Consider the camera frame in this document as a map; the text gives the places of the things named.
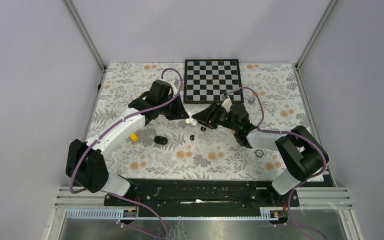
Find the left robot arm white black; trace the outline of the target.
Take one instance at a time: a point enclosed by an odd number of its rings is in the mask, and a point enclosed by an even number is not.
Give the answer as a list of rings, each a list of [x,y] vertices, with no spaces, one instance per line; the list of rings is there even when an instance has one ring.
[[[169,121],[188,118],[180,90],[163,80],[155,80],[150,90],[134,99],[124,113],[109,127],[88,140],[73,140],[68,148],[65,173],[70,178],[69,190],[77,183],[91,193],[106,192],[116,194],[116,199],[124,206],[132,204],[135,192],[131,183],[124,177],[110,173],[106,166],[112,152],[132,134],[145,127],[160,115]]]

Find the white earbud charging case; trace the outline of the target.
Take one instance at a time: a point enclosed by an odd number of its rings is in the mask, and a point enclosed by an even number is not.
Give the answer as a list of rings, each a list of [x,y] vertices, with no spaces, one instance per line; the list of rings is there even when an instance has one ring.
[[[198,122],[194,118],[192,118],[192,113],[188,112],[187,114],[188,114],[188,118],[185,120],[185,122],[187,124],[192,125],[192,126],[196,126],[198,124]]]

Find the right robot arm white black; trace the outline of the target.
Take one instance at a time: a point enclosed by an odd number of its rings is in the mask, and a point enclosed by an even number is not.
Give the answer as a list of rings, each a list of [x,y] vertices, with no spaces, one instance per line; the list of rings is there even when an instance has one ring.
[[[213,102],[193,114],[192,119],[208,129],[221,126],[234,131],[236,142],[242,147],[280,153],[286,169],[272,181],[272,189],[266,193],[273,206],[281,205],[290,190],[327,168],[328,154],[306,127],[298,125],[290,131],[258,129],[242,103]]]

